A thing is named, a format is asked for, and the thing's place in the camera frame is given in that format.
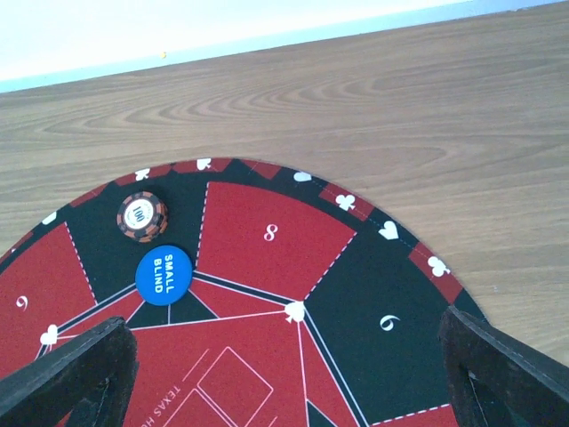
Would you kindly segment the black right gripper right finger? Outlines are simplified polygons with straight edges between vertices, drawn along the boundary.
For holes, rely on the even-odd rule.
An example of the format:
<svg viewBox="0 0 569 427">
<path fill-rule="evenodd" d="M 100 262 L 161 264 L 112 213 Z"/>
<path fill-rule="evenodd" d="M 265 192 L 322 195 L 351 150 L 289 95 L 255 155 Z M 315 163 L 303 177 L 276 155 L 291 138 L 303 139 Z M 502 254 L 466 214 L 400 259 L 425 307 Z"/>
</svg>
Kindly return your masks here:
<svg viewBox="0 0 569 427">
<path fill-rule="evenodd" d="M 566 426 L 568 367 L 456 307 L 440 323 L 460 426 Z"/>
</svg>

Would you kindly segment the orange 100 chip top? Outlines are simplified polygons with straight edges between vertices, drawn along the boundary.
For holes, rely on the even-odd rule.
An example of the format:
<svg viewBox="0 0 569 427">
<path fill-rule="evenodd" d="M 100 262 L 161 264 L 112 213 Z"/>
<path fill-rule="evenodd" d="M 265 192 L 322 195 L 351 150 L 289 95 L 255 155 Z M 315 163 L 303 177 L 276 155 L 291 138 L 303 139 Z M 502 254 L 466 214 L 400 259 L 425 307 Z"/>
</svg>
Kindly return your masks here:
<svg viewBox="0 0 569 427">
<path fill-rule="evenodd" d="M 168 226 L 168 208 L 152 192 L 135 192 L 119 206 L 116 224 L 128 238 L 148 243 L 165 232 Z"/>
</svg>

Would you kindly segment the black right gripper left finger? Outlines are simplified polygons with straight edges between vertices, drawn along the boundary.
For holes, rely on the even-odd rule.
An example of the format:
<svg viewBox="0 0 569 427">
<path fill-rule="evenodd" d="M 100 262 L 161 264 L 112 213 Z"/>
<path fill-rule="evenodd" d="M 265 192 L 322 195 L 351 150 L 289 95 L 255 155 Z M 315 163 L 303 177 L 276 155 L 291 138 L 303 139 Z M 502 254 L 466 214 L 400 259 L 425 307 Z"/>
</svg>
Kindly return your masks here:
<svg viewBox="0 0 569 427">
<path fill-rule="evenodd" d="M 109 318 L 1 381 L 3 426 L 121 426 L 139 362 L 125 320 Z"/>
</svg>

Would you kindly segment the blue small blind button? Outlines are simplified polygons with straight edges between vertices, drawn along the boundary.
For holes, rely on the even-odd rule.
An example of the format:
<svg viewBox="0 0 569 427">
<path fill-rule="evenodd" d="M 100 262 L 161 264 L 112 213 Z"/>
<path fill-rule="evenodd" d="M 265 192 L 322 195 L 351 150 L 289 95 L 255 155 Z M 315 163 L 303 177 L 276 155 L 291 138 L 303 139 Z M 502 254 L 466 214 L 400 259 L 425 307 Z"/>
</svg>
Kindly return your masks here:
<svg viewBox="0 0 569 427">
<path fill-rule="evenodd" d="M 134 282 L 145 302 L 167 306 L 186 294 L 192 277 L 193 264 L 186 252 L 177 246 L 161 245 L 142 257 Z"/>
</svg>

